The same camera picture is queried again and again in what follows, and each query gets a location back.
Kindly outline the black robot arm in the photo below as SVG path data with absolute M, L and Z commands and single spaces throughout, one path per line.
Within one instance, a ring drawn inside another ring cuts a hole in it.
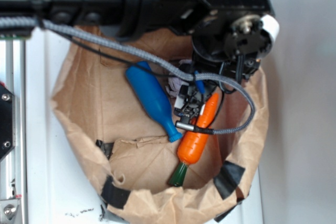
M 240 92 L 254 108 L 241 82 L 269 54 L 278 23 L 270 0 L 1 0 L 1 39 L 27 38 L 36 27 L 138 56 L 190 83 L 180 110 L 186 119 L 198 115 L 216 86 Z M 187 69 L 129 46 L 162 28 L 191 39 Z

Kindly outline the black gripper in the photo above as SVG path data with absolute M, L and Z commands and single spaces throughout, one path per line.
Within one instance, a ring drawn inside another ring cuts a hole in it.
M 192 119 L 197 120 L 203 105 L 215 93 L 215 90 L 219 88 L 222 96 L 216 109 L 215 118 L 210 125 L 216 121 L 223 107 L 225 96 L 235 92 L 239 92 L 250 105 L 250 115 L 243 126 L 250 124 L 256 109 L 252 98 L 241 86 L 242 81 L 248 79 L 249 75 L 243 73 L 245 67 L 244 60 L 238 60 L 235 63 L 236 66 L 233 67 L 233 70 L 229 69 L 233 66 L 233 63 L 222 62 L 219 64 L 219 69 L 215 70 L 215 73 L 210 73 L 207 72 L 206 69 L 202 69 L 202 67 L 205 66 L 204 63 L 198 66 L 192 61 L 186 69 L 181 70 L 188 74 L 193 74 L 194 76 L 201 74 L 201 76 L 208 77 L 208 79 L 193 80 L 191 82 L 182 80 L 182 86 L 174 105 L 174 114 L 181 118 L 182 123 L 191 124 Z

